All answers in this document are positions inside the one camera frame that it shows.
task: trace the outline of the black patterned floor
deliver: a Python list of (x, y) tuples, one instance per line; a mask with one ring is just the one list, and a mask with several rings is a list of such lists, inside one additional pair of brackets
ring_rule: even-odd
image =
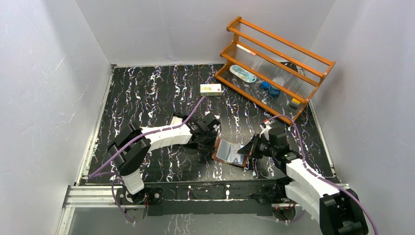
[[(200, 99), (199, 85), (219, 83), (214, 75), (222, 65), (162, 66), (116, 68), (108, 94), (105, 111), (99, 127), (90, 173), (100, 167), (109, 157), (108, 143), (129, 122), (141, 126), (166, 125), (173, 112), (190, 113)], [(247, 143), (254, 133), (260, 132), (259, 124), (271, 117), (262, 108), (223, 85), (222, 96), (209, 97), (209, 109), (220, 115), (220, 137), (231, 142)], [(197, 113), (202, 114), (205, 105)], [(296, 121), (308, 163), (325, 177), (333, 176), (322, 140), (309, 107)], [(285, 125), (276, 121), (274, 126)], [(298, 151), (294, 129), (285, 125), (291, 147)], [(108, 166), (103, 171), (114, 171)], [(144, 182), (221, 181), (281, 178), (284, 175), (264, 157), (249, 161), (240, 168), (211, 158), (203, 151), (171, 146), (147, 154), (141, 165)], [(88, 184), (108, 184), (110, 177), (98, 177)]]

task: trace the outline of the white panel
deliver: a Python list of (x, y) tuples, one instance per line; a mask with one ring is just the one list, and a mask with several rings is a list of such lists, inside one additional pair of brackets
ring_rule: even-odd
[(77, 0), (112, 64), (223, 63), (241, 15), (310, 48), (334, 0)]
[(74, 0), (0, 1), (2, 234), (55, 234), (111, 67)]
[(311, 48), (337, 62), (313, 97), (336, 172), (380, 234), (414, 233), (414, 9), (338, 0)]

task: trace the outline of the blue bottle cap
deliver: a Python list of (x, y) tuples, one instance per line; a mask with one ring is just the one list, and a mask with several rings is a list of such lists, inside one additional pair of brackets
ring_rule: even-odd
[(264, 89), (266, 89), (266, 90), (268, 90), (270, 88), (270, 86), (271, 85), (268, 82), (266, 82), (266, 81), (263, 81), (261, 83), (261, 87), (264, 88)]
[(274, 88), (274, 87), (270, 87), (269, 93), (270, 93), (271, 96), (276, 97), (276, 96), (279, 96), (279, 94), (281, 93), (281, 91), (278, 90), (278, 89), (276, 89), (276, 88)]

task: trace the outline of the cable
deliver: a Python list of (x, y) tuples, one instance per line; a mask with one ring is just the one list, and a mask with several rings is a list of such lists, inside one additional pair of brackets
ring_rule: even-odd
[(111, 193), (113, 194), (113, 198), (114, 198), (114, 202), (117, 205), (117, 207), (119, 208), (119, 210), (123, 213), (124, 217), (131, 223), (135, 224), (135, 220), (131, 217), (129, 217), (127, 215), (127, 213), (123, 210), (123, 208), (121, 207), (121, 205), (118, 203), (115, 193), (114, 193), (114, 184), (115, 181), (122, 181), (120, 174), (116, 173), (116, 172), (102, 172), (102, 173), (97, 173), (95, 174), (93, 177), (90, 177), (90, 179), (99, 177), (99, 176), (103, 176), (103, 175), (115, 175), (117, 178), (115, 178), (113, 180), (113, 182), (111, 183)]
[(141, 200), (141, 201), (137, 202), (136, 204), (141, 204), (141, 203), (143, 203), (143, 202), (145, 201), (145, 199), (147, 199), (147, 193), (145, 193), (145, 194), (144, 194), (144, 198), (143, 198), (143, 200)]
[(282, 217), (284, 220), (288, 221), (287, 217), (285, 217), (285, 215), (283, 215), (282, 213), (279, 213), (277, 211), (273, 211), (275, 214), (277, 214), (279, 217)]
[(370, 224), (372, 225), (372, 228), (373, 228), (373, 231), (374, 231), (374, 233), (375, 233), (375, 235), (379, 235), (379, 231), (378, 231), (378, 229), (377, 229), (377, 226), (375, 225), (375, 222), (374, 222), (374, 219), (373, 219), (373, 217), (371, 216), (371, 214), (369, 214), (369, 212), (366, 210), (366, 208), (363, 206), (363, 204), (362, 203), (360, 203), (360, 201), (355, 197), (355, 196), (353, 196), (350, 192), (348, 192), (346, 189), (344, 189), (344, 188), (342, 188), (342, 187), (340, 187), (340, 186), (338, 186), (337, 184), (335, 184), (335, 183), (333, 183), (333, 182), (331, 182), (331, 181), (329, 181), (329, 180), (326, 180), (324, 177), (322, 177), (322, 176), (320, 176), (320, 175), (318, 175), (318, 174), (316, 174), (316, 173), (314, 173), (311, 169), (309, 169), (308, 167), (307, 167), (307, 162), (305, 161), (305, 159), (306, 159), (306, 154), (305, 154), (305, 151), (304, 151), (304, 146), (303, 146), (303, 144), (302, 144), (302, 139), (301, 139), (301, 135), (300, 135), (300, 132), (299, 132), (299, 130), (298, 130), (298, 127), (297, 127), (297, 125), (295, 124), (295, 122), (290, 118), (290, 117), (288, 117), (288, 116), (286, 116), (286, 115), (276, 115), (276, 116), (273, 116), (272, 118), (270, 118), (270, 119), (268, 119), (268, 121), (271, 121), (271, 120), (273, 120), (273, 119), (275, 119), (275, 118), (278, 118), (278, 117), (284, 117), (284, 118), (287, 118), (288, 120), (290, 120), (290, 122), (292, 123), (292, 125), (294, 126), (294, 129), (295, 129), (295, 132), (297, 133), (297, 136), (298, 136), (298, 139), (299, 139), (299, 142), (300, 142), (300, 151), (301, 151), (301, 154), (302, 154), (302, 164), (303, 164), (303, 166), (305, 167), (305, 169), (310, 173), (310, 174), (312, 174), (313, 176), (315, 176), (315, 177), (317, 177), (319, 180), (321, 180), (321, 181), (323, 181), (323, 182), (325, 182), (325, 183), (327, 183), (327, 184), (329, 184), (329, 185), (331, 185), (331, 186), (333, 186), (333, 187), (335, 187), (335, 188), (337, 188), (338, 190), (340, 190), (340, 191), (342, 191), (342, 192), (344, 192), (347, 196), (349, 196), (351, 199), (353, 199), (353, 201), (355, 201), (356, 202), (356, 204), (362, 209), (362, 211), (365, 213), (365, 215), (366, 215), (366, 217), (368, 218), (368, 220), (369, 220), (369, 222), (370, 222)]
[(305, 211), (302, 211), (302, 213), (297, 218), (294, 218), (293, 220), (291, 220), (290, 223), (299, 221), (304, 214), (305, 214)]
[(149, 131), (149, 132), (146, 132), (146, 133), (142, 133), (142, 134), (138, 135), (137, 137), (134, 137), (132, 140), (130, 140), (128, 143), (126, 143), (124, 146), (122, 146), (114, 155), (112, 155), (112, 157), (110, 157), (102, 166), (100, 166), (96, 171), (94, 171), (88, 177), (88, 179), (93, 179), (96, 174), (98, 174), (100, 171), (102, 171), (109, 163), (111, 163), (118, 155), (120, 155), (120, 153), (122, 153), (128, 146), (130, 146), (132, 143), (139, 140), (140, 138), (142, 138), (146, 135), (154, 134), (154, 133), (161, 132), (161, 131), (177, 129), (177, 128), (180, 128), (183, 125), (185, 125), (189, 121), (189, 119), (193, 116), (193, 114), (196, 112), (197, 108), (199, 107), (199, 105), (202, 103), (202, 101), (205, 98), (206, 98), (206, 96), (203, 96), (202, 98), (200, 98), (199, 102), (197, 102), (197, 104), (196, 104), (196, 107), (194, 107), (193, 111), (189, 114), (189, 116), (182, 123), (180, 123), (176, 126), (173, 126), (173, 127), (166, 127), (166, 128), (163, 128), (163, 129), (158, 129), (158, 130), (153, 130), (153, 131)]
[(116, 199), (116, 196), (115, 196), (115, 193), (114, 193), (114, 183), (115, 183), (116, 180), (120, 181), (119, 178), (116, 178), (111, 183), (111, 193), (113, 194), (114, 202), (117, 205), (117, 207), (119, 208), (119, 210), (123, 213), (124, 217), (128, 220), (128, 222), (133, 223), (133, 225), (135, 225), (136, 221), (133, 218), (131, 218), (127, 215), (127, 213), (124, 211), (124, 209), (121, 207), (121, 205), (118, 203), (118, 200)]

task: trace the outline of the orange wooden shelf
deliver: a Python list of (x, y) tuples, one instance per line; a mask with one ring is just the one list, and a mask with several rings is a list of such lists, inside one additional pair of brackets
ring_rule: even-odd
[[(227, 31), (233, 32), (234, 36), (220, 54), (227, 62), (216, 73), (216, 78), (273, 115), (285, 114), (296, 120), (335, 64), (241, 17), (230, 22)], [(277, 61), (278, 58), (296, 65), (298, 71), (310, 72), (313, 77), (283, 65)], [(229, 72), (229, 67), (234, 64), (253, 73), (258, 80), (245, 83), (236, 78)], [(260, 88), (262, 81), (281, 90), (279, 97), (272, 97)], [(290, 106), (292, 98), (299, 100), (301, 106)]]

